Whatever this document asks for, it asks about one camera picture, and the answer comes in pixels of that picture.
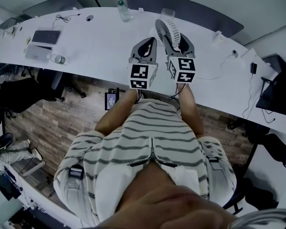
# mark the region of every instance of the white desk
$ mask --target white desk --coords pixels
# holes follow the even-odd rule
[[[33,38],[36,30],[50,30],[57,14],[68,16],[78,13],[81,15],[72,16],[68,23],[58,20],[54,24],[54,28],[61,29],[62,33],[57,45],[53,46],[53,52],[69,57],[69,65],[62,66],[52,62],[44,64],[25,59],[26,40],[28,37]],[[131,13],[133,19],[128,23],[121,21],[116,8],[85,8],[24,21],[17,25],[14,39],[0,37],[0,62],[52,69],[128,85],[126,66],[131,50],[135,44],[151,36],[150,31],[154,28],[155,19],[159,17],[159,14],[150,12],[140,13],[131,10]],[[94,16],[93,20],[86,21],[86,17],[91,14]],[[218,47],[212,46],[213,31],[180,19],[175,19],[175,23],[195,47],[197,77],[210,79],[220,76],[220,64],[225,61],[221,78],[195,79],[191,84],[196,102],[242,117],[243,111],[248,107],[249,82],[252,76],[250,65],[243,66],[240,60],[240,56],[247,49],[231,39],[226,39]],[[237,59],[227,59],[232,50],[238,52]],[[150,90],[172,95],[176,86],[166,70],[164,47],[159,44],[157,62],[159,71]],[[260,95],[261,76],[272,80],[277,75],[259,57],[256,57],[254,62],[257,64],[257,72],[251,81],[252,97],[250,108],[244,114],[245,118]],[[248,120],[286,133],[285,115],[273,112],[270,115],[265,113],[265,116],[268,121],[273,118],[276,120],[270,124],[266,123],[262,110],[256,107],[253,108]]]

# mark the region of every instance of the white fan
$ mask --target white fan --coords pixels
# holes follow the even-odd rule
[[[155,22],[156,31],[163,42],[163,37],[167,36],[172,43],[173,48],[180,43],[180,32],[178,31],[174,21],[170,18],[158,18]]]

